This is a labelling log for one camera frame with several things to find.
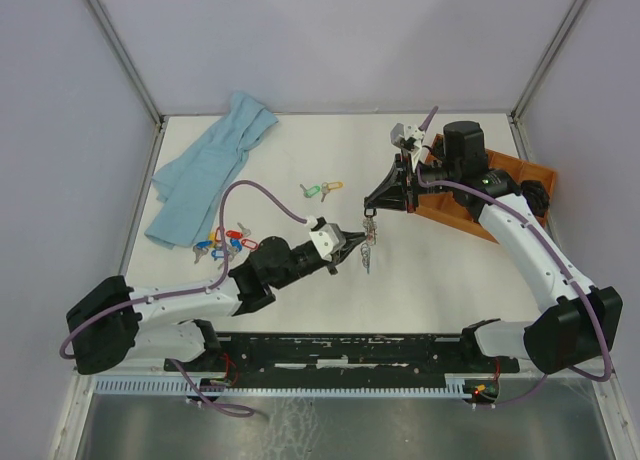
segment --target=stainless steel panel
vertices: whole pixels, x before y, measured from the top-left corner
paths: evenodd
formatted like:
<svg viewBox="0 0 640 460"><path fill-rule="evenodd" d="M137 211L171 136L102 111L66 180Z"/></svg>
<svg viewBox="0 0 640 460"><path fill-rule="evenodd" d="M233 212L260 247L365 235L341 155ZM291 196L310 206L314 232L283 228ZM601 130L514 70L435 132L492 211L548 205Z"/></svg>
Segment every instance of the stainless steel panel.
<svg viewBox="0 0 640 460"><path fill-rule="evenodd" d="M507 395L528 380L503 380ZM531 400L243 398L234 419L179 397L96 395L78 459L614 458L590 382L553 379Z"/></svg>

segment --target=orange tray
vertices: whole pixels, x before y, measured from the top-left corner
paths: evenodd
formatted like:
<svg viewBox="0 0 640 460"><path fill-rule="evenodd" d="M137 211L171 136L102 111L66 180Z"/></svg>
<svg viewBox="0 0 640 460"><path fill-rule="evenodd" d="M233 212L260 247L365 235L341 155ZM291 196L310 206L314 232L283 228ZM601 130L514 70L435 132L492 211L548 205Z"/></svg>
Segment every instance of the orange tray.
<svg viewBox="0 0 640 460"><path fill-rule="evenodd" d="M433 143L435 144L442 135L436 135ZM536 165L535 163L525 162L516 157L505 155L504 153L494 152L487 149L487 155L489 156L489 167L499 168L505 170L518 185L523 180L538 180L542 182L544 188L549 194L549 200L553 199L553 190L556 184L557 173L547 167ZM427 163L432 162L435 158L429 154L427 157ZM453 199L453 193L440 193L437 195L421 195L418 198L418 208L415 213L423 217L430 218L436 222L443 223L463 232L470 233L476 237L485 238L495 242L496 239L487 232L480 224L475 223L469 212L458 205ZM545 213L544 217L536 217L540 225L543 227L547 224L547 216L549 211Z"/></svg>

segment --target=gray wall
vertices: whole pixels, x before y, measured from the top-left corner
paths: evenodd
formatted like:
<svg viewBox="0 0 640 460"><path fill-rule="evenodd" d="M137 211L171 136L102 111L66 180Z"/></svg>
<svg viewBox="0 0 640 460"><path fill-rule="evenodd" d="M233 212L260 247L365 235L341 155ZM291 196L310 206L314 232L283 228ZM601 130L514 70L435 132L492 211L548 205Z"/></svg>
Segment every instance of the gray wall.
<svg viewBox="0 0 640 460"><path fill-rule="evenodd" d="M163 113L510 110L571 0L103 0Z"/></svg>
<svg viewBox="0 0 640 460"><path fill-rule="evenodd" d="M0 0L0 457L42 459L64 315L116 271L152 123L81 0Z"/></svg>
<svg viewBox="0 0 640 460"><path fill-rule="evenodd" d="M558 169L553 217L572 261L622 294L614 362L640 421L640 9L593 0L526 116L536 159Z"/></svg>

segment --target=blue towel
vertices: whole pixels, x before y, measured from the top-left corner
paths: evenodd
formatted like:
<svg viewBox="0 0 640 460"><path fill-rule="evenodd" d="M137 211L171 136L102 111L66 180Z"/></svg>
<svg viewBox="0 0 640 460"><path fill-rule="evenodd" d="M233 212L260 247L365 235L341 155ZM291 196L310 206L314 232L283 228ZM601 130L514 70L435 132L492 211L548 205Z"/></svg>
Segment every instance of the blue towel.
<svg viewBox="0 0 640 460"><path fill-rule="evenodd" d="M164 205L145 235L167 248L206 240L222 193L242 170L249 150L277 121L264 105L234 93L231 111L152 177Z"/></svg>

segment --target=white table surface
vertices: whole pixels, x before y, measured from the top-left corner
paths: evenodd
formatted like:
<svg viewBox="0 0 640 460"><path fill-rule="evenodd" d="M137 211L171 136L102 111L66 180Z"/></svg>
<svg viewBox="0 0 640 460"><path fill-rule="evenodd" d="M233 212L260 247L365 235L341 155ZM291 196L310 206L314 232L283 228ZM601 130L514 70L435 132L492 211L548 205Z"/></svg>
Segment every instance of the white table surface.
<svg viewBox="0 0 640 460"><path fill-rule="evenodd" d="M179 156L218 117L170 118L156 168ZM238 179L269 188L298 215L324 216L341 229L362 229L363 197L384 179L398 151L389 142L397 123L421 122L422 115L281 115L263 143L251 151ZM440 114L427 133L432 137L456 120L474 120L485 132L487 148L517 156L504 114ZM342 181L324 203L306 199L300 183ZM194 265L191 249L168 250L144 236L162 204L152 186L137 232L127 283L163 286L197 281L217 272L220 261L203 257ZM225 223L252 230L260 241L284 237L294 246L309 239L260 192L240 187L229 197ZM457 333L479 320L533 320L539 315L533 296L506 252L497 244L434 221L381 210L378 244L372 248L371 274L359 250L339 274L318 271L281 291L263 310L220 318L217 330L261 332ZM233 263L246 258L243 250Z"/></svg>

